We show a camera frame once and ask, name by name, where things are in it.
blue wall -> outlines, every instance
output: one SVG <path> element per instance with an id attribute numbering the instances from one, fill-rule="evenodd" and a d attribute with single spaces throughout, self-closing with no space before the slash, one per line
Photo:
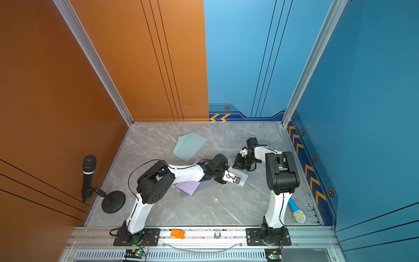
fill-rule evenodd
<path id="1" fill-rule="evenodd" d="M 284 110 L 331 2 L 205 0 L 209 103 L 246 117 Z"/>
<path id="2" fill-rule="evenodd" d="M 348 1 L 297 107 L 339 196 L 350 262 L 419 260 L 418 10 Z"/>

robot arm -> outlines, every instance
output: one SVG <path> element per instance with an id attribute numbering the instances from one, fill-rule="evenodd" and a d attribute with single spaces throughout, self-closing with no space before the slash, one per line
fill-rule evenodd
<path id="1" fill-rule="evenodd" d="M 297 168 L 291 152 L 281 152 L 259 145 L 255 137 L 247 140 L 246 148 L 240 150 L 233 168 L 252 171 L 251 165 L 266 163 L 266 181 L 271 190 L 269 208 L 261 225 L 263 240 L 275 243 L 285 233 L 282 224 L 286 206 L 295 188 L 300 185 Z M 195 166 L 173 166 L 158 161 L 138 180 L 137 200 L 123 225 L 124 239 L 131 241 L 134 235 L 142 238 L 145 220 L 154 203 L 159 201 L 173 183 L 186 181 L 215 181 L 239 183 L 239 178 L 228 172 L 228 160 L 222 154 L 216 155 L 207 163 Z"/>
<path id="2" fill-rule="evenodd" d="M 268 211 L 261 229 L 264 241 L 274 242 L 284 232 L 281 228 L 284 226 L 288 200 L 300 185 L 300 179 L 292 152 L 281 152 L 267 145 L 259 145 L 255 137 L 249 138 L 247 147 L 237 154 L 233 168 L 253 171 L 256 163 L 261 162 L 266 163 L 266 182 L 271 190 Z"/>
<path id="3" fill-rule="evenodd" d="M 137 180 L 137 200 L 129 218 L 122 226 L 125 235 L 131 236 L 144 229 L 145 220 L 154 203 L 164 196 L 172 184 L 201 182 L 212 178 L 221 184 L 227 181 L 237 184 L 239 182 L 228 172 L 228 160 L 222 154 L 216 155 L 208 163 L 200 162 L 194 166 L 174 166 L 158 161 Z"/>

light blue paper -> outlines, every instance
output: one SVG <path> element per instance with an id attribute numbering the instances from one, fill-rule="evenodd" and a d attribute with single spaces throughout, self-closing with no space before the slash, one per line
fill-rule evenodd
<path id="1" fill-rule="evenodd" d="M 207 140 L 195 132 L 183 135 L 179 138 L 173 154 L 185 162 L 189 162 Z"/>

black mounting plate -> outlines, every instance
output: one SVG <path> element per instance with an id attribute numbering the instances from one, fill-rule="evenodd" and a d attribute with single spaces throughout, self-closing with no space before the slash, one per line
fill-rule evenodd
<path id="1" fill-rule="evenodd" d="M 148 240 L 149 246 L 157 246 L 158 239 L 160 237 L 159 228 L 145 228 L 143 231 L 131 235 L 131 243 L 124 241 L 124 232 L 122 229 L 118 229 L 116 233 L 114 246 L 131 246 L 133 243 L 138 243 L 139 246 L 145 245 L 145 236 Z"/>
<path id="2" fill-rule="evenodd" d="M 283 246 L 291 246 L 291 238 L 288 230 L 282 235 L 281 241 Z M 260 228 L 246 228 L 246 238 L 248 246 L 270 246 L 262 240 L 262 230 Z M 279 245 L 279 239 L 273 246 Z"/>

ventilation grille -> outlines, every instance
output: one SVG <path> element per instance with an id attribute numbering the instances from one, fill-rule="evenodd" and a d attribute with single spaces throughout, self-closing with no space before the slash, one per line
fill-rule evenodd
<path id="1" fill-rule="evenodd" d="M 125 249 L 79 249 L 75 260 L 124 260 Z M 147 255 L 147 261 L 265 261 L 263 249 L 234 249 L 225 253 L 214 254 L 211 250 L 204 249 L 200 253 L 188 253 L 170 249 L 152 249 Z M 143 259 L 130 259 L 130 261 L 143 261 Z"/>
<path id="2" fill-rule="evenodd" d="M 191 254 L 191 253 L 182 253 L 182 251 L 150 251 L 147 259 L 150 258 L 152 260 L 187 260 L 187 259 L 234 259 L 234 260 L 245 260 L 247 259 L 254 259 L 254 258 L 265 258 L 265 254 L 261 251 L 254 251 L 253 250 L 240 250 L 240 251 L 228 251 L 221 254 L 213 254 L 211 252 L 201 252 L 199 254 Z"/>
<path id="3" fill-rule="evenodd" d="M 96 258 L 113 260 L 115 258 L 123 259 L 125 250 L 106 250 L 106 249 L 80 249 L 77 252 L 76 259 L 95 260 Z"/>

